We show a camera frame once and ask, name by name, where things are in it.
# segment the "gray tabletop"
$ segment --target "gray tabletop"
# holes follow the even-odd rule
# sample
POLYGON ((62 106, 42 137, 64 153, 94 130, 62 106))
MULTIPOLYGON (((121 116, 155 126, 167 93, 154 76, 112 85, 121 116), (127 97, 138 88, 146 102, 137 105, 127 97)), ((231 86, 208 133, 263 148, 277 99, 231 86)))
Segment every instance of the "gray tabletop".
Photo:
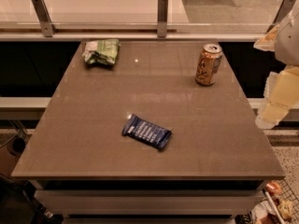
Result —
POLYGON ((82 45, 13 176, 35 179, 282 178, 235 75, 195 82, 206 42, 123 41, 113 68, 87 66, 82 45), (173 131, 163 151, 121 130, 131 114, 173 131))

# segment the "dark blue wrapper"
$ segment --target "dark blue wrapper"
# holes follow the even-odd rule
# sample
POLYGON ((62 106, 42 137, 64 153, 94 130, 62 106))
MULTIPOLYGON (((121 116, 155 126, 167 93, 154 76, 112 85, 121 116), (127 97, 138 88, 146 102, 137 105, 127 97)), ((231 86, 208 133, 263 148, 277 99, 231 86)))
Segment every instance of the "dark blue wrapper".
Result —
POLYGON ((165 147, 171 131, 132 115, 123 127, 122 135, 129 135, 147 145, 162 149, 165 147))

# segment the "aluminum can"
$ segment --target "aluminum can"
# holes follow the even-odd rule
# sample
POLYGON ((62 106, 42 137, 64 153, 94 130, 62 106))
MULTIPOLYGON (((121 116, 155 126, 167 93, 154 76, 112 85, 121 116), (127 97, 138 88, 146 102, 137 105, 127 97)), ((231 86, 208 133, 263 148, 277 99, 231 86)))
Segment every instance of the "aluminum can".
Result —
POLYGON ((216 74, 221 63, 222 48, 217 44, 204 45, 197 65, 195 80, 197 83, 210 86, 215 83, 216 74))

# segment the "green chip bag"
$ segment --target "green chip bag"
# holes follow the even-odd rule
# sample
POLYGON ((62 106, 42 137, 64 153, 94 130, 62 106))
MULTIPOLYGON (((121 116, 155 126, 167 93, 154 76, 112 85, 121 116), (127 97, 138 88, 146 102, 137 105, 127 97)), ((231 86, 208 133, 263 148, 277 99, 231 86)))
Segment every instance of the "green chip bag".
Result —
POLYGON ((97 40, 86 43, 83 52, 85 63, 115 64, 120 41, 118 39, 97 40))

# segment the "can lid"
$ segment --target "can lid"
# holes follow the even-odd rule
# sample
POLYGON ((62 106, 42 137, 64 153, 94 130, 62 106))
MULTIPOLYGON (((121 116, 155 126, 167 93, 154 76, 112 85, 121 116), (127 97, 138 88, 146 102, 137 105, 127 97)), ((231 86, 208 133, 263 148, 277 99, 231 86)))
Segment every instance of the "can lid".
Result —
POLYGON ((209 53, 219 53, 222 52, 222 48, 221 46, 217 45, 217 44, 206 44, 204 45, 204 49, 205 51, 209 52, 209 53))

